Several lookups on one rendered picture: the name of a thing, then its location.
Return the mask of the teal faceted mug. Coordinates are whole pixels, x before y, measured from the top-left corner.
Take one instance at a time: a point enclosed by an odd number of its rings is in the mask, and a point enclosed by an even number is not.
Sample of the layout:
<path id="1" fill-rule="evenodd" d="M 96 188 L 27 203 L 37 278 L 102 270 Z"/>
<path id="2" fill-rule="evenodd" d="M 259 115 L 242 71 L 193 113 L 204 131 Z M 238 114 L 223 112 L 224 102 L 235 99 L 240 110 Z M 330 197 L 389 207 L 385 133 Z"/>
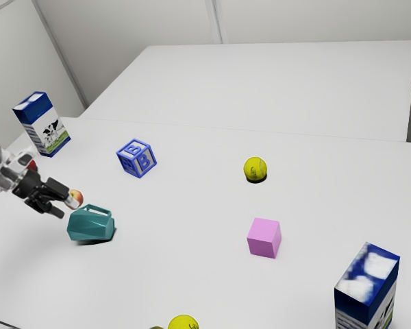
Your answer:
<path id="1" fill-rule="evenodd" d="M 110 241 L 115 222 L 110 210 L 87 204 L 70 214 L 66 231 L 72 241 Z"/>

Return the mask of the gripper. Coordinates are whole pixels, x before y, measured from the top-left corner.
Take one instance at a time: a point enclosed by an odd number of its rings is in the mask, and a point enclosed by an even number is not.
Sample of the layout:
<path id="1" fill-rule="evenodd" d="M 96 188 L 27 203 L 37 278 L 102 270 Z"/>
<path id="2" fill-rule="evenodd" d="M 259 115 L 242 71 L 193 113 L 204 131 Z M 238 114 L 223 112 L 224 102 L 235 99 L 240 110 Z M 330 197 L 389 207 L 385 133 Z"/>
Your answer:
<path id="1" fill-rule="evenodd" d="M 46 182 L 43 182 L 38 172 L 28 169 L 12 193 L 23 199 L 36 212 L 47 213 L 62 219 L 64 212 L 55 207 L 52 201 L 60 201 L 73 210 L 78 209 L 78 203 L 71 197 L 69 191 L 69 187 L 53 178 L 48 178 Z"/>

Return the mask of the blue letter block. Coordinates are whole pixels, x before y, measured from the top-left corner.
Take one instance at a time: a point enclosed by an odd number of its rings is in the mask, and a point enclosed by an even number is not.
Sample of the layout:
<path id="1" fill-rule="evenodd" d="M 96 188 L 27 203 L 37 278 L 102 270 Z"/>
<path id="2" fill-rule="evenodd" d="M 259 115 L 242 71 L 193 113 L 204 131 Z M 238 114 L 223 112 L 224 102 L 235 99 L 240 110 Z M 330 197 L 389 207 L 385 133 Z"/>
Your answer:
<path id="1" fill-rule="evenodd" d="M 157 165 L 150 144 L 136 138 L 122 146 L 116 155 L 123 170 L 137 178 L 142 178 Z"/>

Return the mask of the pink cube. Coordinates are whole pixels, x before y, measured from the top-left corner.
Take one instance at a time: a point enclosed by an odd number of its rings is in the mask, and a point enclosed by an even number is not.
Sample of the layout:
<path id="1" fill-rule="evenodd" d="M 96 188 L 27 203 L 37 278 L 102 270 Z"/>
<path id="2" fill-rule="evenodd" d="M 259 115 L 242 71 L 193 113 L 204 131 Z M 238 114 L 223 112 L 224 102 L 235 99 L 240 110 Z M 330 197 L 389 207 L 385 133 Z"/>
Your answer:
<path id="1" fill-rule="evenodd" d="M 281 241 L 282 232 L 278 221 L 261 218 L 253 220 L 247 235 L 251 254 L 276 258 Z"/>

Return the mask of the yellow tennis ball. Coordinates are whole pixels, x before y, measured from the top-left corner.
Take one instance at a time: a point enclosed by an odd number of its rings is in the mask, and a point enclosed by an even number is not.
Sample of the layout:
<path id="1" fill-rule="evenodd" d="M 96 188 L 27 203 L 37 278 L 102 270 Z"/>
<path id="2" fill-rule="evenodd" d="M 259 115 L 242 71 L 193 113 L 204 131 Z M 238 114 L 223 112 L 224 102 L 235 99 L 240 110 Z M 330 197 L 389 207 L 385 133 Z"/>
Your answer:
<path id="1" fill-rule="evenodd" d="M 248 181 L 259 182 L 267 177 L 267 165 L 260 157 L 250 157 L 244 163 L 243 172 Z"/>
<path id="2" fill-rule="evenodd" d="M 199 329 L 199 324 L 190 315 L 178 315 L 170 320 L 167 329 Z"/>

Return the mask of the blue white milk carton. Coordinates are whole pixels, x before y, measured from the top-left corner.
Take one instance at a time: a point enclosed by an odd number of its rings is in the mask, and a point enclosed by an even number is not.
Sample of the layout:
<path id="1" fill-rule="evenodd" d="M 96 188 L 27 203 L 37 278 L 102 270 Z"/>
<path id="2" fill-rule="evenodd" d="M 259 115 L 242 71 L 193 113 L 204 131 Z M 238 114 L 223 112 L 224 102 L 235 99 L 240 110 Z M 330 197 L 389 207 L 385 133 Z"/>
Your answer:
<path id="1" fill-rule="evenodd" d="M 366 242 L 334 287 L 336 329 L 389 329 L 400 257 Z"/>
<path id="2" fill-rule="evenodd" d="M 71 140 L 46 92 L 32 93 L 12 111 L 42 156 L 55 156 Z"/>

